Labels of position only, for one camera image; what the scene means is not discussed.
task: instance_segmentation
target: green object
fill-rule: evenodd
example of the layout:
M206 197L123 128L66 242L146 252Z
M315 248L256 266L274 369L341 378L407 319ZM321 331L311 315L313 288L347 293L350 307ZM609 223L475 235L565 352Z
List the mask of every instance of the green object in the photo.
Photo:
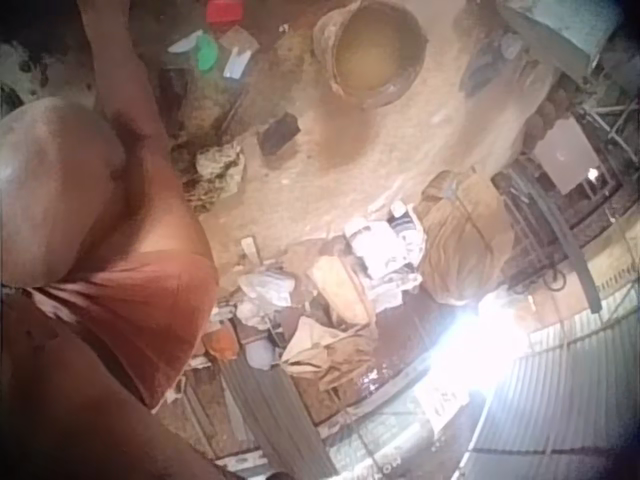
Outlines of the green object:
M196 45L198 47L198 70L201 72L211 70L218 61L218 44L212 36L205 33L198 37Z

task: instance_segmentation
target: bright light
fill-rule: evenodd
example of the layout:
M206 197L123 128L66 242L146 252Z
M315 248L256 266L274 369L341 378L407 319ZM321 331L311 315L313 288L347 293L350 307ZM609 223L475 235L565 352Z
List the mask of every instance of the bright light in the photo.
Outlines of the bright light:
M459 319L436 347L431 372L488 395L527 347L511 312L486 297L479 315Z
M596 181L596 178L598 178L598 175L600 175L600 172L598 172L595 168L590 168L587 172L587 177L589 177L589 180L594 183Z

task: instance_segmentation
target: person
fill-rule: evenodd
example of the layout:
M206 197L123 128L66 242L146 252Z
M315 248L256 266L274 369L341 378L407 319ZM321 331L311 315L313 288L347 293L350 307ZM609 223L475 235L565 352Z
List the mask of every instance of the person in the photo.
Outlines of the person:
M237 478L150 412L199 341L216 270L128 0L78 3L98 108L50 98L0 121L2 478Z

